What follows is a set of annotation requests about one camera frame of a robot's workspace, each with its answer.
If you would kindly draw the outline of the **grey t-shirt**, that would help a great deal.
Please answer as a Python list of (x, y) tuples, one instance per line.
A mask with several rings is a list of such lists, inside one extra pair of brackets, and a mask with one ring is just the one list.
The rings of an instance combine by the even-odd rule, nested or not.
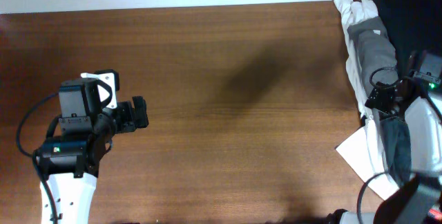
[(369, 96), (374, 89), (369, 82), (370, 75), (382, 67), (396, 68), (396, 50), (380, 17), (354, 24), (347, 31), (356, 48), (363, 88)]

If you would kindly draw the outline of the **dark green Nike t-shirt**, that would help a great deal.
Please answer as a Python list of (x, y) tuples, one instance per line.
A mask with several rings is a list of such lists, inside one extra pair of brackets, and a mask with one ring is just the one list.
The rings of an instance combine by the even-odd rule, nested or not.
[(413, 52), (441, 55), (441, 0), (372, 0), (403, 75)]

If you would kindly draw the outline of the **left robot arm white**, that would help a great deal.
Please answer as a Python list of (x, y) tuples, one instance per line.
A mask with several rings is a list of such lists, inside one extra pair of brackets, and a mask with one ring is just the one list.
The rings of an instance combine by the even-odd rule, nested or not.
[(87, 223), (97, 186), (101, 159), (112, 149), (113, 137), (148, 126), (147, 105), (141, 96), (114, 109), (96, 102), (86, 112), (82, 97), (60, 98), (74, 113), (57, 116), (32, 163), (40, 179), (42, 223)]

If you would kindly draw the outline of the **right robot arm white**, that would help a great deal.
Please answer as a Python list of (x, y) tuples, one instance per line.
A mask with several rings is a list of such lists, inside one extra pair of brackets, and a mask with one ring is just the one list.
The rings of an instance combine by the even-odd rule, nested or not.
[(355, 212), (340, 223), (424, 223), (441, 221), (441, 94), (423, 92), (405, 112), (410, 130), (410, 180), (398, 186), (384, 164), (386, 149), (375, 121), (337, 146), (337, 152), (363, 180)]

